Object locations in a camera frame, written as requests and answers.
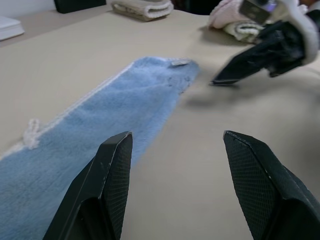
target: mesh texture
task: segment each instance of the mesh texture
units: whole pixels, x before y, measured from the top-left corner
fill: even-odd
[[[128,138],[124,139],[116,149],[103,191],[116,240],[122,233],[130,183],[131,148],[128,146],[131,144],[127,144],[128,141]]]
[[[279,194],[248,145],[229,135],[224,142],[235,193],[248,227],[254,240],[262,240]]]

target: white cloth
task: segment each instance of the white cloth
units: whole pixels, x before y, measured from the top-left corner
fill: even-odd
[[[233,22],[223,28],[226,33],[245,43],[253,43],[262,29],[263,26],[250,20]]]
[[[170,0],[115,0],[114,12],[143,21],[151,21],[169,15],[174,5]]]

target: table surface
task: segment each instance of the table surface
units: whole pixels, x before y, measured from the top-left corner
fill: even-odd
[[[260,72],[238,88],[212,87],[214,74],[244,46],[208,31],[208,17],[175,10],[140,22],[104,7],[73,15],[27,17],[26,35],[2,43],[0,152],[21,139],[30,118],[47,123],[135,59],[188,57],[201,73],[131,170],[121,239],[252,239],[224,130],[266,142],[320,199],[319,61],[274,79]]]

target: light blue microfiber towel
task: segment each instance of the light blue microfiber towel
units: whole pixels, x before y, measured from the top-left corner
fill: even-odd
[[[0,161],[0,239],[41,240],[70,183],[109,137],[133,132],[135,165],[199,72],[189,60],[145,57],[51,123],[32,122]]]

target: white box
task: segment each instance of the white box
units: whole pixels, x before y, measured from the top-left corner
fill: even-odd
[[[20,21],[0,16],[0,41],[19,36],[24,32]]]

